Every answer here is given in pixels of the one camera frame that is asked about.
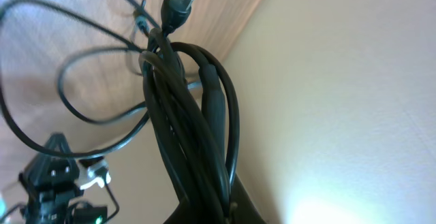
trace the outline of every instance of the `green led light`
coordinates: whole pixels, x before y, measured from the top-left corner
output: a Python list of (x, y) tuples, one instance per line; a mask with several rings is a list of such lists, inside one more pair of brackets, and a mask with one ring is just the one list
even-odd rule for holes
[(100, 224), (103, 222), (103, 217), (100, 216), (99, 218), (97, 218), (97, 220), (95, 220), (95, 224)]

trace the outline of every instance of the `usb connector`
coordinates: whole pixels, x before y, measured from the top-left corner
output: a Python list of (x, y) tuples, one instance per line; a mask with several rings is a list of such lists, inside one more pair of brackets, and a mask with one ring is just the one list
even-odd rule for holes
[(193, 0), (163, 0), (161, 8), (162, 31), (173, 33), (183, 25), (191, 13)]

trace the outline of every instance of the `wooden surface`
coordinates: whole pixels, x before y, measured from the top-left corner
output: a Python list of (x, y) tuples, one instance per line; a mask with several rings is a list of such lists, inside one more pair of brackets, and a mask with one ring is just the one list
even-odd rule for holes
[[(95, 19), (128, 37), (133, 8), (124, 0), (50, 0)], [(162, 0), (147, 0), (146, 8), (160, 22)], [(219, 60), (229, 52), (260, 0), (195, 0), (189, 20), (172, 41), (198, 44)], [(146, 38), (137, 35), (145, 46)], [(43, 144), (53, 131), (63, 131), (73, 150), (89, 150), (126, 133), (142, 114), (107, 127), (86, 124), (71, 115), (55, 90), (55, 78), (65, 58), (92, 46), (122, 46), (83, 24), (38, 7), (12, 10), (0, 32), (0, 58), (7, 103), (16, 122)], [(134, 54), (134, 63), (138, 55)], [(193, 61), (183, 57), (187, 71)], [(105, 118), (144, 99), (141, 78), (125, 67), (124, 54), (89, 57), (71, 68), (67, 97), (84, 114)], [(0, 121), (0, 187), (15, 180), (34, 152)]]

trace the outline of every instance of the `bundled black cable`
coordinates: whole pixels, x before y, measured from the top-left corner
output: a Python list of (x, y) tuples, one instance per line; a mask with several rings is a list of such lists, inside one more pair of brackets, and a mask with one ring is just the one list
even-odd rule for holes
[[(127, 1), (135, 7), (137, 14), (154, 26), (150, 32), (148, 27), (141, 29), (149, 37), (146, 49), (92, 20), (42, 0), (9, 1), (0, 8), (0, 26), (11, 7), (31, 3), (73, 17), (126, 44), (127, 47), (93, 48), (71, 57), (61, 69), (57, 88), (62, 102), (69, 111), (79, 119), (97, 125), (116, 122), (147, 106), (148, 111), (131, 132), (112, 146), (87, 153), (60, 153), (48, 150), (25, 135), (15, 123), (6, 106), (0, 76), (0, 106), (5, 121), (23, 143), (39, 153), (53, 157), (88, 159), (120, 149), (150, 118), (163, 162), (180, 202), (166, 223), (230, 223), (230, 196), (235, 179), (239, 143), (238, 102), (232, 81), (219, 61), (207, 50), (193, 44), (170, 43), (167, 38), (187, 20), (193, 0), (164, 0), (161, 27), (141, 5), (134, 0)], [(79, 113), (69, 103), (63, 93), (63, 79), (67, 69), (81, 57), (107, 51), (141, 52), (139, 62), (145, 102), (112, 118), (97, 121)], [(199, 66), (203, 86), (201, 109), (189, 92), (185, 70), (177, 52), (189, 55)], [(226, 98), (230, 122), (227, 153), (224, 152)]]

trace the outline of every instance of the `bright light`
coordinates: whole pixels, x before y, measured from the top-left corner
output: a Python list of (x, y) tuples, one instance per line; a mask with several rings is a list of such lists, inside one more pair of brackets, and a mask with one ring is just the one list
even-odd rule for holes
[(99, 218), (97, 218), (97, 220), (95, 220), (95, 224), (100, 224), (103, 222), (103, 217), (100, 216)]
[(299, 203), (291, 218), (291, 224), (364, 224), (352, 212), (319, 199), (306, 199)]

